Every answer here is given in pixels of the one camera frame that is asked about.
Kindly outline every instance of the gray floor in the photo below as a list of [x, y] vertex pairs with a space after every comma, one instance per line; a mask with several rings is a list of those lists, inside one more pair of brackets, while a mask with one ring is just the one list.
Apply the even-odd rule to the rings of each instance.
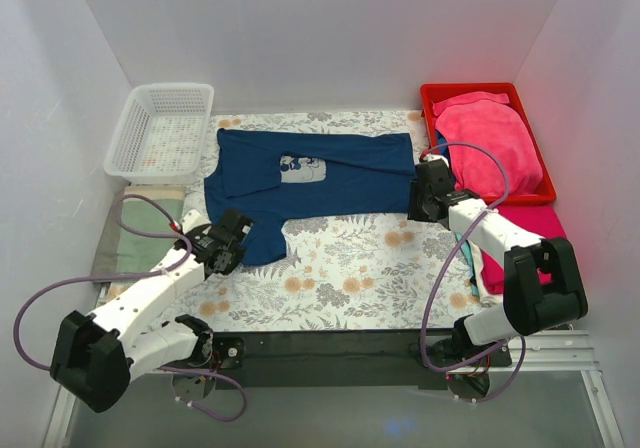
[[[504, 374], [496, 374], [495, 383]], [[77, 404], [71, 447], [598, 447], [580, 373], [523, 373], [496, 400], [470, 406], [411, 387], [252, 389], [240, 420], [223, 424], [174, 401], [167, 375], [147, 375], [102, 414]], [[240, 397], [216, 391], [210, 408]]]

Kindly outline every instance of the empty white basket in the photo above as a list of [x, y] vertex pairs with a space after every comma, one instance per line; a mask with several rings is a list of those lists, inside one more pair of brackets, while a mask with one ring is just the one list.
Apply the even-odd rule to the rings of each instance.
[[129, 94], [104, 170], [140, 184], [196, 181], [213, 104], [213, 87], [141, 85]]

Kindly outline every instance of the floral pattern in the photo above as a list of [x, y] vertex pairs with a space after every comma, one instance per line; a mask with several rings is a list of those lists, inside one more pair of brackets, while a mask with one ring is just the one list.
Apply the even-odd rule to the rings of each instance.
[[[409, 133], [414, 158], [427, 143], [420, 112], [376, 111], [215, 116], [199, 177], [188, 187], [185, 212], [206, 213], [203, 181], [216, 168], [219, 128], [298, 133]], [[437, 224], [401, 214], [361, 214], [290, 220], [288, 256], [260, 267], [214, 275], [176, 300], [153, 323], [189, 313], [215, 331], [400, 329], [420, 326], [438, 271], [455, 244]], [[430, 326], [450, 327], [477, 312], [471, 269], [456, 256], [436, 297]]]

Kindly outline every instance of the purple cable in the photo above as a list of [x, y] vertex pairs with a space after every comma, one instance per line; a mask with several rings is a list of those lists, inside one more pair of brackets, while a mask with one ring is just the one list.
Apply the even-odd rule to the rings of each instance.
[[[167, 210], [165, 210], [162, 206], [160, 206], [160, 204], [158, 204], [156, 201], [154, 201], [154, 200], [152, 200], [150, 198], [147, 198], [144, 195], [138, 195], [138, 194], [134, 194], [134, 193], [128, 194], [128, 195], [124, 195], [120, 199], [118, 204], [119, 203], [123, 203], [125, 200], [130, 199], [130, 198], [137, 198], [139, 200], [146, 201], [147, 203], [151, 204], [154, 208], [156, 208], [158, 211], [160, 211], [160, 213], [162, 213], [169, 220], [170, 225], [176, 224], [176, 222], [171, 217], [169, 212], [167, 212]], [[191, 255], [191, 252], [193, 250], [193, 246], [191, 245], [191, 241], [189, 241], [189, 239], [186, 236], [184, 236], [182, 233], [177, 233], [176, 232], [175, 234], [172, 234], [172, 233], [165, 234], [165, 233], [151, 233], [151, 232], [147, 232], [147, 231], [138, 230], [136, 228], [133, 228], [133, 227], [125, 224], [122, 221], [122, 215], [119, 213], [119, 211], [114, 211], [113, 213], [115, 214], [114, 216], [115, 216], [116, 223], [118, 223], [118, 225], [120, 225], [123, 229], [127, 230], [130, 233], [133, 233], [134, 235], [144, 236], [144, 237], [147, 237], [147, 238], [157, 238], [157, 239], [180, 239], [185, 243], [185, 245], [186, 245], [186, 253], [185, 253], [185, 255], [182, 258], [180, 258], [177, 262], [172, 264], [171, 266], [168, 266], [166, 268], [166, 271], [175, 270], [176, 268], [178, 268], [180, 265], [182, 265], [185, 261], [187, 261], [189, 259], [189, 256]], [[49, 285], [49, 286], [37, 291], [33, 296], [31, 296], [31, 298], [29, 298], [25, 302], [24, 305], [22, 305], [20, 310], [18, 310], [18, 314], [16, 315], [15, 321], [13, 322], [13, 343], [14, 343], [14, 345], [16, 347], [16, 350], [18, 351], [18, 354], [29, 365], [31, 365], [31, 366], [39, 369], [39, 370], [49, 371], [49, 368], [50, 368], [49, 366], [37, 362], [36, 360], [31, 358], [27, 354], [27, 352], [25, 351], [25, 349], [24, 349], [24, 347], [22, 345], [22, 341], [20, 340], [20, 323], [22, 322], [22, 318], [24, 317], [24, 315], [27, 312], [27, 310], [29, 309], [29, 307], [36, 300], [38, 300], [43, 295], [49, 293], [50, 291], [53, 291], [56, 288], [60, 288], [62, 286], [72, 285], [72, 284], [75, 284], [75, 283], [84, 283], [84, 282], [100, 283], [100, 282], [107, 282], [107, 281], [142, 280], [142, 279], [145, 279], [145, 278], [153, 278], [155, 276], [160, 276], [160, 275], [163, 275], [163, 274], [165, 274], [164, 270], [157, 270], [157, 271], [149, 271], [149, 272], [142, 272], [142, 273], [115, 273], [115, 274], [112, 274], [112, 275], [80, 276], [80, 277], [77, 277], [77, 278], [69, 278], [67, 280], [58, 281], [56, 283], [53, 283], [53, 284], [51, 284], [51, 285]], [[202, 370], [200, 370], [200, 371], [197, 371], [197, 370], [181, 370], [181, 369], [172, 368], [172, 367], [169, 367], [169, 366], [163, 366], [163, 367], [160, 367], [160, 369], [164, 370], [164, 371], [169, 371], [169, 372], [173, 372], [173, 373], [187, 374], [187, 375], [195, 374], [195, 375], [201, 375], [201, 376], [210, 376], [210, 377], [213, 377], [213, 378], [218, 378], [221, 381], [225, 381], [227, 383], [230, 383], [231, 385], [236, 387], [240, 391], [240, 394], [242, 395], [243, 404], [242, 404], [242, 409], [236, 415], [233, 415], [233, 416], [219, 415], [218, 413], [210, 410], [209, 408], [206, 408], [205, 406], [202, 406], [202, 405], [200, 405], [198, 403], [192, 402], [191, 400], [180, 398], [185, 403], [191, 403], [192, 406], [194, 406], [198, 410], [206, 413], [207, 415], [211, 416], [212, 418], [214, 418], [216, 420], [225, 421], [225, 422], [237, 420], [238, 418], [240, 418], [243, 415], [243, 413], [247, 409], [247, 405], [248, 405], [247, 393], [246, 393], [245, 389], [242, 387], [242, 385], [240, 385], [240, 383], [238, 383], [233, 378], [229, 378], [228, 376], [221, 375], [219, 373], [213, 373], [213, 372], [202, 371]]]
[[212, 372], [212, 371], [205, 371], [205, 370], [182, 370], [179, 368], [172, 368], [170, 366], [162, 366], [160, 368], [163, 371], [169, 371], [171, 373], [179, 373], [181, 375], [199, 375], [199, 376], [208, 376], [211, 378], [217, 378], [220, 381], [225, 381], [227, 383], [229, 383], [230, 385], [233, 385], [235, 388], [238, 389], [238, 391], [240, 392], [240, 394], [242, 395], [242, 408], [240, 408], [240, 411], [238, 411], [238, 413], [236, 413], [235, 415], [221, 415], [219, 413], [216, 413], [215, 411], [213, 411], [210, 408], [207, 408], [206, 406], [197, 403], [195, 401], [191, 401], [188, 400], [186, 398], [180, 398], [180, 401], [189, 404], [191, 403], [191, 406], [193, 406], [194, 408], [202, 411], [203, 413], [206, 413], [207, 415], [209, 415], [211, 418], [214, 418], [218, 421], [224, 421], [224, 422], [230, 422], [230, 421], [235, 421], [238, 418], [240, 418], [244, 412], [247, 410], [247, 406], [249, 405], [249, 397], [247, 395], [247, 391], [242, 387], [242, 385], [240, 383], [238, 383], [236, 380], [234, 380], [233, 378], [229, 378], [228, 376], [225, 375], [221, 375], [220, 373], [217, 372]]
[[[431, 153], [433, 151], [439, 150], [440, 148], [444, 148], [444, 147], [447, 147], [447, 146], [464, 146], [464, 147], [467, 147], [467, 148], [473, 148], [475, 150], [478, 150], [478, 151], [484, 153], [489, 158], [491, 158], [491, 160], [496, 164], [496, 166], [500, 170], [500, 174], [502, 175], [502, 178], [504, 180], [504, 193], [502, 194], [502, 196], [500, 198], [498, 198], [496, 201], [494, 201], [489, 206], [487, 206], [487, 208], [482, 213], [480, 213], [476, 217], [475, 220], [473, 220], [473, 222], [469, 225], [469, 228], [467, 228], [467, 231], [465, 231], [462, 234], [460, 240], [458, 240], [456, 245], [453, 247], [453, 250], [451, 250], [451, 252], [447, 256], [446, 260], [444, 261], [442, 267], [440, 268], [440, 272], [438, 273], [438, 276], [436, 277], [436, 281], [434, 282], [433, 288], [431, 289], [431, 293], [429, 294], [429, 298], [427, 299], [427, 305], [426, 305], [426, 307], [424, 309], [424, 315], [422, 317], [422, 325], [420, 327], [420, 355], [422, 357], [422, 363], [427, 368], [429, 368], [430, 370], [438, 372], [438, 373], [446, 373], [448, 371], [453, 371], [453, 370], [457, 370], [458, 368], [463, 368], [465, 366], [469, 366], [472, 363], [475, 363], [476, 361], [481, 360], [485, 356], [488, 356], [491, 353], [494, 353], [494, 352], [498, 351], [507, 342], [505, 340], [505, 341], [499, 341], [497, 343], [494, 343], [492, 346], [490, 346], [486, 350], [483, 350], [482, 352], [478, 353], [477, 355], [472, 356], [471, 358], [468, 358], [468, 359], [466, 359], [464, 361], [461, 361], [460, 363], [456, 363], [456, 364], [451, 365], [451, 366], [444, 366], [444, 367], [435, 366], [433, 363], [431, 363], [431, 360], [429, 360], [429, 356], [427, 355], [427, 324], [428, 324], [428, 321], [429, 321], [429, 315], [431, 314], [431, 308], [433, 307], [433, 302], [434, 302], [434, 300], [436, 298], [436, 294], [438, 293], [438, 290], [440, 289], [440, 285], [442, 283], [444, 275], [447, 272], [447, 270], [449, 269], [449, 265], [451, 265], [451, 262], [455, 258], [456, 253], [462, 248], [462, 245], [464, 245], [467, 242], [467, 240], [471, 236], [471, 233], [476, 228], [476, 226], [478, 226], [482, 222], [482, 220], [484, 220], [484, 218], [490, 213], [490, 210], [493, 210], [496, 206], [498, 206], [500, 203], [502, 203], [504, 200], [506, 200], [507, 196], [509, 195], [509, 177], [507, 176], [507, 172], [504, 169], [504, 166], [502, 166], [502, 163], [500, 163], [500, 160], [498, 160], [492, 153], [490, 153], [489, 151], [485, 150], [484, 148], [482, 148], [479, 145], [475, 145], [473, 143], [466, 143], [466, 142], [462, 142], [462, 141], [452, 141], [452, 142], [442, 143], [440, 145], [436, 145], [436, 146], [434, 146], [432, 148], [429, 148], [429, 149], [425, 150], [423, 152], [423, 154]], [[480, 400], [477, 400], [477, 401], [489, 401], [489, 400], [495, 398], [496, 396], [500, 395], [504, 390], [506, 390], [509, 387], [509, 385], [513, 382], [513, 380], [517, 376], [518, 372], [520, 371], [520, 367], [522, 366], [522, 362], [524, 361], [525, 341], [524, 341], [524, 338], [522, 338], [522, 337], [521, 337], [521, 340], [522, 340], [522, 354], [520, 355], [520, 360], [518, 361], [518, 364], [516, 365], [515, 369], [513, 370], [512, 375], [505, 382], [505, 384], [502, 387], [500, 387], [500, 389], [497, 390], [495, 393], [493, 393], [492, 395], [487, 396], [485, 398], [481, 398]]]

